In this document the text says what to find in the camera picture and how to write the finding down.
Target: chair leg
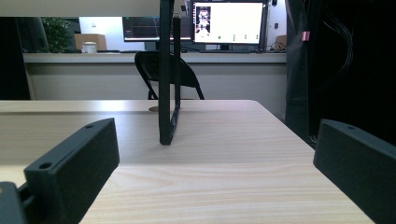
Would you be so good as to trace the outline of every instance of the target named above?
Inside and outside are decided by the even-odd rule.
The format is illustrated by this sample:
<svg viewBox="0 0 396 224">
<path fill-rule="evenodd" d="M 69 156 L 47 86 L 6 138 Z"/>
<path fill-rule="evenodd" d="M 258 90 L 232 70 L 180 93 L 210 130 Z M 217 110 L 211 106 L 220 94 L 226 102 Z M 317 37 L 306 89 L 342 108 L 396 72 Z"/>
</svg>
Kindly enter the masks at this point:
<svg viewBox="0 0 396 224">
<path fill-rule="evenodd" d="M 204 100 L 205 97 L 204 97 L 204 94 L 203 94 L 202 91 L 201 91 L 201 87 L 197 86 L 195 89 L 196 89 L 197 92 L 198 92 L 199 98 L 200 98 L 201 100 Z"/>
</svg>

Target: white countertop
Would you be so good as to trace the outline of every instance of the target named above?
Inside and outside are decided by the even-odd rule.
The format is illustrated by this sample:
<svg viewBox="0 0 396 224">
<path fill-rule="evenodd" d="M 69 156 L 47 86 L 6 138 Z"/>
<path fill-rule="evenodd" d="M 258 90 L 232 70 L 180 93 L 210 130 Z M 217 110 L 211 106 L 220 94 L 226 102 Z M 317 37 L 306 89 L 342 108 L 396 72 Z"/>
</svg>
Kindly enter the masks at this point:
<svg viewBox="0 0 396 224">
<path fill-rule="evenodd" d="M 182 53 L 186 63 L 286 63 L 286 53 Z M 134 63 L 134 53 L 25 53 L 26 63 Z"/>
</svg>

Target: computer monitor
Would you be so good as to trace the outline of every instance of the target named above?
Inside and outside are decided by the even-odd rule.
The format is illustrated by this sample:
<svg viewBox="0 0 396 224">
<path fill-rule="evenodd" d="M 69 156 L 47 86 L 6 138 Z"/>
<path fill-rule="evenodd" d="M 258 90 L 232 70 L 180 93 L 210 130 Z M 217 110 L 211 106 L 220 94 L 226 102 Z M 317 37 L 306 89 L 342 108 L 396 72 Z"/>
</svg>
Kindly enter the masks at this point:
<svg viewBox="0 0 396 224">
<path fill-rule="evenodd" d="M 160 17 L 122 17 L 124 42 L 158 42 L 160 40 Z M 191 21 L 180 18 L 180 40 L 191 40 Z"/>
<path fill-rule="evenodd" d="M 266 0 L 191 0 L 191 41 L 259 46 L 266 8 Z"/>
</svg>

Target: cardboard box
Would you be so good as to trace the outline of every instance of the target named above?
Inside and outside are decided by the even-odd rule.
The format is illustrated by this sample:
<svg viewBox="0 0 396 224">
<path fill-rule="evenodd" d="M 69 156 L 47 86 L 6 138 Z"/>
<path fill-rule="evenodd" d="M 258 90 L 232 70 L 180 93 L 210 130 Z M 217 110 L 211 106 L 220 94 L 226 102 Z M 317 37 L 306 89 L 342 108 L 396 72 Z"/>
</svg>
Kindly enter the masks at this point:
<svg viewBox="0 0 396 224">
<path fill-rule="evenodd" d="M 287 36 L 286 35 L 279 35 L 276 37 L 276 43 L 274 49 L 282 50 L 286 49 L 287 46 Z"/>
<path fill-rule="evenodd" d="M 76 48 L 81 49 L 84 42 L 95 42 L 98 50 L 106 50 L 106 37 L 97 34 L 75 34 Z"/>
</svg>

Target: desk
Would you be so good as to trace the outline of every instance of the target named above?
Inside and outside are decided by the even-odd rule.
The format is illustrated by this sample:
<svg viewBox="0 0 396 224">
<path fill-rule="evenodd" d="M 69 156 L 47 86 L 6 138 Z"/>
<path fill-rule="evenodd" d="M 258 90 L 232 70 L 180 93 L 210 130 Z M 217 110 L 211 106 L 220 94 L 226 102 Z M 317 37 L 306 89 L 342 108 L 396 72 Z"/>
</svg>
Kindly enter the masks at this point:
<svg viewBox="0 0 396 224">
<path fill-rule="evenodd" d="M 115 118 L 120 166 L 82 223 L 372 223 L 314 150 L 254 101 L 182 101 L 172 146 L 156 101 L 0 102 L 0 180 L 70 134 Z"/>
</svg>

